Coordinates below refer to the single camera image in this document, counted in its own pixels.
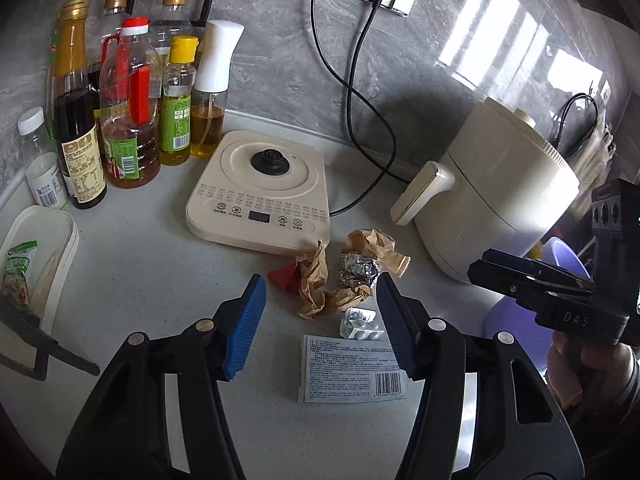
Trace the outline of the person's right hand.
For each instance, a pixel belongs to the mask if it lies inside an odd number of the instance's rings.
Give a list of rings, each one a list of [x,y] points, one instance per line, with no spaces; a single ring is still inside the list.
[[[580,344],[554,332],[548,352],[547,382],[563,411],[581,405],[596,410],[612,405],[627,389],[636,368],[626,344]]]

